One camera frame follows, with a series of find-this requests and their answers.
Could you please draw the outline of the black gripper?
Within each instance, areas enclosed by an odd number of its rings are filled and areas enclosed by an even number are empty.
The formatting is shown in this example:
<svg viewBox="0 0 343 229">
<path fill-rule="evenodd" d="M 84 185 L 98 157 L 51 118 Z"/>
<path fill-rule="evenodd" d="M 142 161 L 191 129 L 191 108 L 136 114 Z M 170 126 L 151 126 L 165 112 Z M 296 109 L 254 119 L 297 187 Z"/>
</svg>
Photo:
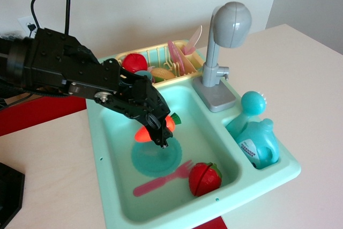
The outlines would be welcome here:
<svg viewBox="0 0 343 229">
<path fill-rule="evenodd" d="M 162 149 L 173 133 L 167 127 L 170 113 L 162 95 L 145 76 L 120 78 L 117 92 L 112 97 L 112 110 L 146 126 L 151 140 Z"/>
</svg>

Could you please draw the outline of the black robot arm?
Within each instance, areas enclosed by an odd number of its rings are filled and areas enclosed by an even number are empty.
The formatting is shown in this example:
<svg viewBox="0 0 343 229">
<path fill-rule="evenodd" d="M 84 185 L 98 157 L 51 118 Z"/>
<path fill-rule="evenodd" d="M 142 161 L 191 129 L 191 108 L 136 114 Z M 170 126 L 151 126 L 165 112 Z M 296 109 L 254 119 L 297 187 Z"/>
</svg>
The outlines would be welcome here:
<svg viewBox="0 0 343 229">
<path fill-rule="evenodd" d="M 137 120 L 162 148 L 173 135 L 162 95 L 147 77 L 126 71 L 117 60 L 99 62 L 75 37 L 50 29 L 38 29 L 35 38 L 1 39 L 1 97 L 39 94 L 45 86 L 57 96 L 91 99 Z"/>
</svg>

